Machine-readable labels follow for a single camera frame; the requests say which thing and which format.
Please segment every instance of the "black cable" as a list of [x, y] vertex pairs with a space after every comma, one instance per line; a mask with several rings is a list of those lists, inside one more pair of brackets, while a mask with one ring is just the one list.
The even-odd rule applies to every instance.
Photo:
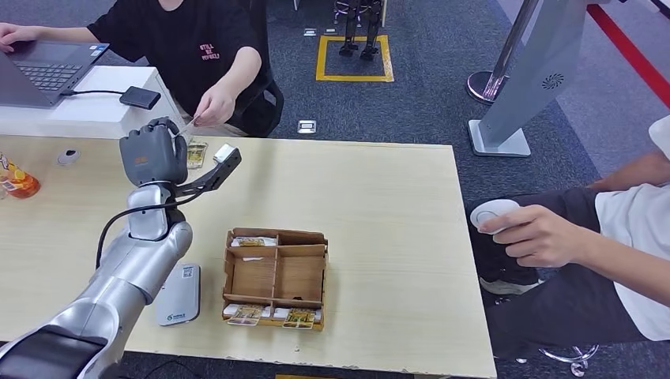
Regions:
[[119, 91], [112, 91], [112, 90], [107, 90], [107, 89], [93, 89], [91, 91], [73, 91], [71, 89], [67, 89], [61, 93], [63, 96], [75, 96], [75, 95], [84, 95], [85, 93], [113, 93], [116, 95], [123, 95], [125, 92], [119, 92]]
[[191, 201], [197, 199], [200, 195], [205, 193], [205, 191], [200, 188], [200, 191], [198, 191], [195, 195], [187, 198], [186, 200], [182, 201], [175, 201], [172, 203], [166, 203], [166, 204], [158, 204], [158, 205], [146, 205], [144, 207], [137, 207], [137, 208], [131, 208], [127, 209], [116, 216], [112, 217], [107, 221], [107, 224], [105, 224], [102, 233], [100, 233], [100, 239], [98, 239], [98, 250], [96, 252], [96, 270], [100, 267], [100, 259], [103, 256], [103, 245], [104, 245], [104, 240], [105, 237], [107, 237], [107, 232], [109, 231], [109, 228], [111, 225], [118, 219], [124, 216], [128, 216], [130, 213], [135, 213], [135, 212], [142, 212], [142, 211], [151, 211], [153, 209], [163, 209], [163, 208], [171, 208], [171, 207], [177, 207], [180, 205], [184, 205], [186, 203], [190, 203]]
[[205, 379], [202, 375], [200, 375], [198, 373], [195, 373], [193, 370], [191, 370], [187, 365], [181, 363], [180, 361], [174, 360], [174, 359], [172, 359], [170, 361], [167, 361], [165, 363], [162, 363], [162, 364], [158, 365], [157, 367], [154, 367], [153, 370], [149, 371], [149, 373], [147, 373], [142, 379], [148, 379], [151, 376], [151, 374], [153, 374], [156, 371], [162, 369], [163, 367], [169, 365], [170, 363], [173, 363], [173, 364], [176, 364], [177, 366], [183, 367], [184, 369], [186, 369], [186, 371], [188, 371], [191, 375], [193, 375], [197, 379]]

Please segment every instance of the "white t-shirt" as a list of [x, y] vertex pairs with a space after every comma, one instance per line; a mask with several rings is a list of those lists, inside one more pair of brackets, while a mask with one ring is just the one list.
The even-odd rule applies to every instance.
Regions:
[[[651, 125], [649, 135], [670, 159], [670, 116]], [[599, 193], [596, 212], [605, 237], [670, 261], [670, 183]], [[614, 284], [640, 333], [653, 341], [670, 340], [670, 308]]]

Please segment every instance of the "finger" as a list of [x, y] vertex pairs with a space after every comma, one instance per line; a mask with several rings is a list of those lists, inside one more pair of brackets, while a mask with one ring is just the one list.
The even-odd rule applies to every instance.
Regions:
[[530, 223], [547, 211], [548, 209], [540, 205], [529, 205], [527, 207], [522, 207], [505, 215], [483, 222], [480, 225], [480, 232], [490, 233], [492, 231], [507, 229], [509, 227], [516, 227], [524, 223]]
[[521, 267], [548, 267], [543, 259], [533, 254], [518, 258], [517, 264]]
[[12, 43], [15, 43], [15, 42], [20, 41], [20, 40], [21, 40], [21, 35], [19, 35], [19, 33], [14, 32], [14, 33], [7, 34], [7, 35], [3, 36], [2, 38], [0, 38], [0, 44], [5, 45], [5, 46], [9, 46]]
[[198, 121], [200, 117], [202, 116], [202, 112], [205, 111], [209, 107], [209, 104], [212, 102], [212, 97], [206, 93], [202, 96], [200, 99], [200, 103], [198, 104], [198, 108], [195, 109], [194, 117], [193, 120], [195, 120], [195, 124], [198, 124]]
[[493, 236], [493, 241], [501, 245], [509, 245], [521, 241], [527, 241], [537, 237], [539, 228], [536, 223], [526, 223], [518, 227], [511, 227]]
[[209, 103], [209, 107], [207, 107], [207, 109], [205, 109], [200, 115], [200, 118], [198, 119], [198, 125], [211, 126], [212, 124], [219, 122], [222, 106], [223, 102], [217, 99], [212, 99], [212, 101]]
[[509, 245], [505, 248], [505, 253], [510, 257], [524, 257], [536, 253], [542, 246], [542, 242], [537, 239], [522, 241]]

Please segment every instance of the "white device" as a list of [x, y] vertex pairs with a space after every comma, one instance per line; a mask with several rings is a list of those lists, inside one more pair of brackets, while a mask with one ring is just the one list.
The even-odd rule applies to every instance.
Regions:
[[[505, 213], [512, 212], [516, 209], [519, 209], [521, 206], [514, 200], [510, 199], [496, 199], [487, 201], [481, 204], [479, 207], [475, 208], [472, 213], [470, 213], [470, 222], [477, 229], [480, 228], [480, 225], [487, 220], [493, 219], [498, 216], [502, 216]], [[498, 229], [497, 231], [492, 231], [488, 233], [490, 235], [495, 235], [504, 231], [506, 228]]]
[[176, 265], [154, 302], [156, 323], [162, 326], [194, 320], [200, 313], [200, 266]]

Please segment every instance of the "red floor stripe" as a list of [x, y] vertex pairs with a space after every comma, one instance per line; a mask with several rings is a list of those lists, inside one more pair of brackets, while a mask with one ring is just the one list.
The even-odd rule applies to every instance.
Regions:
[[656, 93], [665, 106], [670, 108], [670, 83], [645, 58], [633, 42], [621, 31], [619, 26], [597, 4], [590, 4], [586, 8], [595, 22], [598, 23], [605, 35], [614, 43], [623, 57], [638, 72], [651, 90]]

